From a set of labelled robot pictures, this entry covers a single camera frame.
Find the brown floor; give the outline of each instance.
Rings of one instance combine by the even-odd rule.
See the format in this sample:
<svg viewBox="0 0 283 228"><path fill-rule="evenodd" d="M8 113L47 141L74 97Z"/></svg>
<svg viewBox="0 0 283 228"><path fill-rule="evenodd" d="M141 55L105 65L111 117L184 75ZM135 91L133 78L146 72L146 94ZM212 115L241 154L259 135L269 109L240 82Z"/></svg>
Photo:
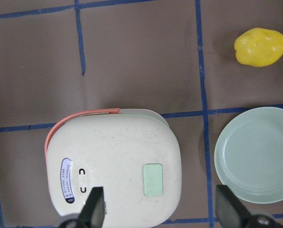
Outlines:
<svg viewBox="0 0 283 228"><path fill-rule="evenodd" d="M73 4L0 0L0 14ZM6 16L0 19L0 200L7 227L50 226L59 218L47 189L43 146L49 128L21 131L19 126L55 123L85 109L146 108L166 114L203 108L193 0L80 10L84 76L74 8ZM271 66L255 68L239 64L233 50L236 37L251 28L283 33L283 0L201 0L201 22L208 109L283 104L283 56ZM215 143L238 114L208 117L213 200L220 183L213 163ZM183 184L172 222L159 227L208 228L208 222L191 222L210 217L203 116L167 121L180 144ZM1 129L10 126L18 127ZM243 203L283 214L283 201ZM215 222L214 227L221 226Z"/></svg>

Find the light green plate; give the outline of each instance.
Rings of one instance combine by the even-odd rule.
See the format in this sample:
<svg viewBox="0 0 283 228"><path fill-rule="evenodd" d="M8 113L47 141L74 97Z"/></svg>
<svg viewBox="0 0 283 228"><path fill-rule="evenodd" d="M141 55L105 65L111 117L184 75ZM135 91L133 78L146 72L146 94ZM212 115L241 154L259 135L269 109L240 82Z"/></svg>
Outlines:
<svg viewBox="0 0 283 228"><path fill-rule="evenodd" d="M283 200L283 109L244 112L223 129L215 147L218 177L253 203Z"/></svg>

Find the sticker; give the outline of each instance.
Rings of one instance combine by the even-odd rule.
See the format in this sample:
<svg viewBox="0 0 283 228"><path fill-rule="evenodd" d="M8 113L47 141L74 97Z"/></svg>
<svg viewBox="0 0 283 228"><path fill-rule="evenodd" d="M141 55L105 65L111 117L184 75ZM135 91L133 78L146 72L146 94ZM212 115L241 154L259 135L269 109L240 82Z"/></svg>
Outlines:
<svg viewBox="0 0 283 228"><path fill-rule="evenodd" d="M75 197L71 186L71 173L73 162L65 158L62 160L60 169L61 190L67 203L74 203Z"/></svg>

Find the white container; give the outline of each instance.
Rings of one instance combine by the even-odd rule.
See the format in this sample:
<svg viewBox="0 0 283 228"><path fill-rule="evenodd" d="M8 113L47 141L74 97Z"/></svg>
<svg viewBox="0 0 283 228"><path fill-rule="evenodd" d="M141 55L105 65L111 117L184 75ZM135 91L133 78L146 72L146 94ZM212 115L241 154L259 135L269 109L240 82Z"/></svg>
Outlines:
<svg viewBox="0 0 283 228"><path fill-rule="evenodd" d="M58 122L45 145L50 196L61 215L79 213L104 187L104 228L149 228L170 217L181 194L178 141L144 109L102 109Z"/></svg>

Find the orange handle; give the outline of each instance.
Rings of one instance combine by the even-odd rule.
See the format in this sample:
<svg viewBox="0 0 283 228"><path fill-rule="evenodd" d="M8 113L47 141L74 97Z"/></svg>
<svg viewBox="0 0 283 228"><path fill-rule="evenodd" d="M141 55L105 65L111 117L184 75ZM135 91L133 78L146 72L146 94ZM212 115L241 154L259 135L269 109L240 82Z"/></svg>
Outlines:
<svg viewBox="0 0 283 228"><path fill-rule="evenodd" d="M52 129L50 130L50 132L47 135L46 138L46 142L45 142L45 156L47 156L47 147L48 144L50 143L53 135L55 134L55 132L62 126L64 125L66 122L68 122L69 120L78 117L78 116L82 116L82 115L90 115L90 114L103 114L103 113L109 113L109 114L118 114L120 111L120 108L106 108L106 109L95 109L95 110L86 110L86 111L82 111L82 112L78 112L78 113L74 113L72 115L67 116L66 118L63 118L61 121L59 121L58 123L56 123Z"/></svg>

